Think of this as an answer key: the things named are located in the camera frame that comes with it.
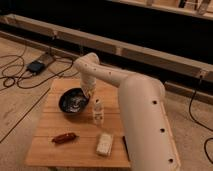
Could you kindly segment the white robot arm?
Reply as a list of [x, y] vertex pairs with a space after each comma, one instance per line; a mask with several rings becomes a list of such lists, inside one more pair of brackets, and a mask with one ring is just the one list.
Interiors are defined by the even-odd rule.
[[164, 108], [165, 87], [144, 74], [103, 66], [95, 53], [74, 62], [81, 87], [92, 95], [95, 80], [118, 88], [118, 104], [132, 171], [180, 171], [181, 163]]

